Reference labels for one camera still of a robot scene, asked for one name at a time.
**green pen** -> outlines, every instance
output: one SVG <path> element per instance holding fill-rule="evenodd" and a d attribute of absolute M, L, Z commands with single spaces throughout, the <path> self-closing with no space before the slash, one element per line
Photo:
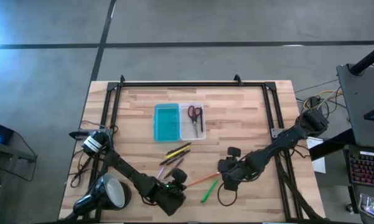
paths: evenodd
<path fill-rule="evenodd" d="M 206 200 L 207 200 L 207 198 L 209 197 L 210 193 L 212 193 L 212 190 L 213 190 L 214 186 L 216 186 L 217 181 L 218 181 L 218 179 L 215 179 L 215 180 L 214 180 L 212 186 L 207 190 L 205 196 L 203 196 L 203 198 L 202 198 L 202 200 L 200 201 L 200 203 L 204 203 L 204 202 L 206 202 Z"/>

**teal tray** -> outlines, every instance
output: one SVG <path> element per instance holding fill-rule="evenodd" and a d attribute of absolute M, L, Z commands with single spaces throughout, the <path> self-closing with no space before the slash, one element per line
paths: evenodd
<path fill-rule="evenodd" d="M 180 139 L 180 112 L 177 103 L 155 106 L 154 139 L 158 142 L 172 142 Z"/>

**wooden tabletop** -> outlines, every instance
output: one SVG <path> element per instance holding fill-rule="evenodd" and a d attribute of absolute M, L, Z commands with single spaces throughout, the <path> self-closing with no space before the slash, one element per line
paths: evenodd
<path fill-rule="evenodd" d="M 290 128 L 299 115 L 292 83 L 289 80 L 275 81 L 279 102 L 286 128 Z M 105 100 L 107 82 L 93 82 L 88 93 L 84 120 L 100 122 Z M 108 121 L 111 118 L 114 96 L 111 97 Z M 188 175 L 186 184 L 217 171 L 217 162 L 227 156 L 227 147 L 239 147 L 242 154 L 264 148 L 271 143 L 263 91 L 258 87 L 132 87 L 121 89 L 116 125 L 119 131 L 114 135 L 115 149 L 122 158 L 141 173 L 156 175 L 158 164 L 164 160 L 167 151 L 184 142 L 157 143 L 153 140 L 152 116 L 158 103 L 184 103 L 200 101 L 204 104 L 206 139 L 193 141 L 191 152 L 185 156 L 180 168 Z M 271 104 L 273 117 L 275 109 Z M 82 128 L 94 128 L 82 124 Z M 303 154 L 306 149 L 296 148 Z M 79 156 L 72 160 L 70 173 L 76 172 Z M 292 156 L 294 173 L 299 191 L 309 205 L 325 217 L 316 177 L 308 158 Z M 280 222 L 284 221 L 281 195 L 274 159 L 266 166 L 261 177 L 250 183 L 241 183 L 238 200 L 230 207 L 223 207 L 217 200 L 217 184 L 205 203 L 200 200 L 214 179 L 196 184 L 184 191 L 187 199 L 175 214 L 168 217 L 159 207 L 142 203 L 132 183 L 110 168 L 109 172 L 129 184 L 133 195 L 130 204 L 120 211 L 103 211 L 102 222 Z M 82 175 L 79 187 L 69 186 L 70 175 L 60 210 L 60 218 L 72 211 L 73 204 L 87 190 L 89 172 Z M 224 203 L 233 200 L 235 193 L 221 190 Z M 291 193 L 289 204 L 294 214 Z"/>

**plastic bin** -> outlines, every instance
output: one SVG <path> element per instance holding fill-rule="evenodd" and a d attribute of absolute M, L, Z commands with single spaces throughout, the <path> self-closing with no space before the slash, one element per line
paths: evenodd
<path fill-rule="evenodd" d="M 180 113 L 177 103 L 158 104 L 154 112 L 154 139 L 172 142 L 180 139 Z"/>
<path fill-rule="evenodd" d="M 200 107 L 202 109 L 202 115 L 198 117 L 197 129 L 194 128 L 191 118 L 188 116 L 188 108 L 190 106 Z M 206 138 L 206 125 L 205 125 L 205 110 L 203 109 L 202 102 L 193 103 L 180 103 L 180 138 L 183 141 L 203 140 Z"/>

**computer keyboard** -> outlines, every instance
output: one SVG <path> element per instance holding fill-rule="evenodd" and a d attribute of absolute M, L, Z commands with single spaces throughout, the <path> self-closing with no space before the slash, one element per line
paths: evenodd
<path fill-rule="evenodd" d="M 350 151 L 348 159 L 351 182 L 374 186 L 374 156 Z"/>

